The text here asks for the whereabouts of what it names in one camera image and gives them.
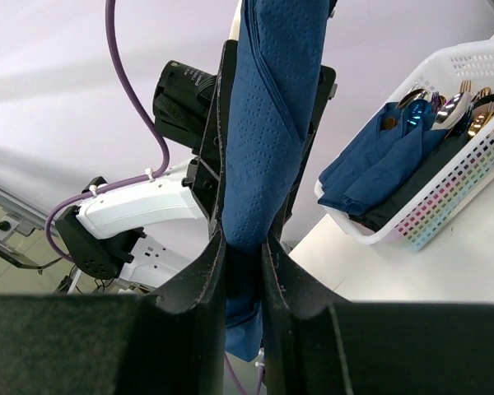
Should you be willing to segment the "dark blue paper napkin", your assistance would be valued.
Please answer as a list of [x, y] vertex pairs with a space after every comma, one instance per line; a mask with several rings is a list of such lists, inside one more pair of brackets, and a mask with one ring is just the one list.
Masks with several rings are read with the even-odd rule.
[[258, 356], [261, 249], [300, 170], [331, 1], [246, 1], [241, 8], [226, 138], [221, 223], [226, 351]]

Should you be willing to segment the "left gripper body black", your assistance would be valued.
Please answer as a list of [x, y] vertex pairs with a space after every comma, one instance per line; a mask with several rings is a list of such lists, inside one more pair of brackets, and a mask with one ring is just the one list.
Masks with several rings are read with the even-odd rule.
[[193, 157], [162, 175], [192, 198], [206, 217], [199, 200], [199, 154], [207, 126], [217, 75], [169, 61], [157, 83], [152, 101], [155, 130], [164, 138], [188, 147]]

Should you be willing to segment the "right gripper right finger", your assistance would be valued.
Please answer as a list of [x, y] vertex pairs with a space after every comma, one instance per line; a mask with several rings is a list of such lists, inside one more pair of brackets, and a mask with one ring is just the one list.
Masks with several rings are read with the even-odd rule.
[[270, 394], [494, 394], [494, 304], [351, 302], [262, 248]]

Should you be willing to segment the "rolled blue napkin bundles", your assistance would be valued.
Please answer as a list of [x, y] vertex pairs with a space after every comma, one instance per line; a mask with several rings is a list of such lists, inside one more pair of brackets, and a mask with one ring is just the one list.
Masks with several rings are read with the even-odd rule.
[[407, 130], [396, 102], [385, 104], [321, 173], [318, 204], [374, 232], [383, 228], [466, 145], [464, 134], [432, 130], [435, 115]]

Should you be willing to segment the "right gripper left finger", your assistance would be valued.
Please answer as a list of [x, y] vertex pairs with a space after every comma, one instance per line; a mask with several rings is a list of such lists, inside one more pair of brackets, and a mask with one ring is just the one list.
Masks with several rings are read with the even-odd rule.
[[0, 295], [0, 394], [220, 394], [221, 232], [148, 295]]

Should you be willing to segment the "left aluminium frame post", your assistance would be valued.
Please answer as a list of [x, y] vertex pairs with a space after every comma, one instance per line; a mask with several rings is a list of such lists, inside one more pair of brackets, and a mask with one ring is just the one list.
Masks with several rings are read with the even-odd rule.
[[21, 200], [15, 194], [0, 187], [0, 208], [5, 214], [0, 218], [0, 258], [13, 267], [22, 270], [36, 271], [40, 275], [60, 262], [61, 258], [55, 258], [49, 263], [38, 264], [21, 253], [18, 248], [12, 247], [8, 241], [13, 235], [21, 235], [25, 238], [31, 236], [36, 230], [44, 233], [46, 215], [28, 202]]

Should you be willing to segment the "gold spoons in bin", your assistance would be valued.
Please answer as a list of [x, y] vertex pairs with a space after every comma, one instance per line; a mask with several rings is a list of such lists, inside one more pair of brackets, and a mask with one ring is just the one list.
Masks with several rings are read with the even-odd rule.
[[464, 134], [473, 138], [494, 118], [494, 92], [484, 86], [474, 94], [472, 85], [470, 80], [461, 81], [459, 92], [447, 99], [417, 82], [396, 109], [406, 115], [408, 131], [420, 125], [425, 114], [434, 114], [432, 130], [446, 129], [450, 137]]

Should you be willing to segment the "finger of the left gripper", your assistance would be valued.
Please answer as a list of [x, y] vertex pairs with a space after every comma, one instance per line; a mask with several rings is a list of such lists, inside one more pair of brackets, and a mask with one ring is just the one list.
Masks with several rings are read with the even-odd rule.
[[301, 155], [299, 172], [291, 186], [289, 193], [286, 196], [286, 200], [282, 204], [282, 207], [278, 211], [271, 226], [272, 233], [279, 241], [282, 240], [282, 232], [285, 224], [292, 216], [292, 209], [296, 200], [296, 196], [298, 194], [299, 187], [301, 185], [305, 167], [310, 157], [310, 152], [315, 141], [316, 134], [319, 129], [320, 121], [324, 115], [324, 111], [327, 107], [328, 102], [334, 97], [336, 90], [337, 83], [335, 70], [331, 67], [322, 65], [319, 72], [319, 80], [315, 95], [314, 108], [310, 118], [304, 149]]
[[199, 200], [207, 218], [210, 235], [218, 227], [222, 208], [225, 175], [226, 135], [231, 90], [235, 78], [238, 41], [223, 44], [221, 61], [213, 90], [207, 126], [199, 154]]

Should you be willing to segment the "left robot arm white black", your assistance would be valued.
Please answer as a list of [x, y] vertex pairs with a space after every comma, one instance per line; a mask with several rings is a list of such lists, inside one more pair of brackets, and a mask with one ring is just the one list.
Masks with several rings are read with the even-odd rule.
[[188, 147], [190, 160], [157, 176], [151, 170], [129, 186], [109, 189], [93, 179], [86, 198], [68, 207], [56, 228], [72, 260], [88, 276], [122, 287], [155, 290], [182, 271], [189, 260], [145, 233], [167, 221], [220, 217], [223, 152], [237, 43], [224, 44], [215, 75], [169, 61], [153, 97], [156, 130]]

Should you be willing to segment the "white plastic bin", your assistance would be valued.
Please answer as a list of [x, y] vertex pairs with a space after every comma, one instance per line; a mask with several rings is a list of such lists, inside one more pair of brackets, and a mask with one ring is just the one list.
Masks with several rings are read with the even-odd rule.
[[[433, 128], [413, 89], [475, 97], [457, 123]], [[494, 39], [441, 49], [421, 62], [326, 168], [319, 204], [362, 244], [417, 251], [494, 178]]]

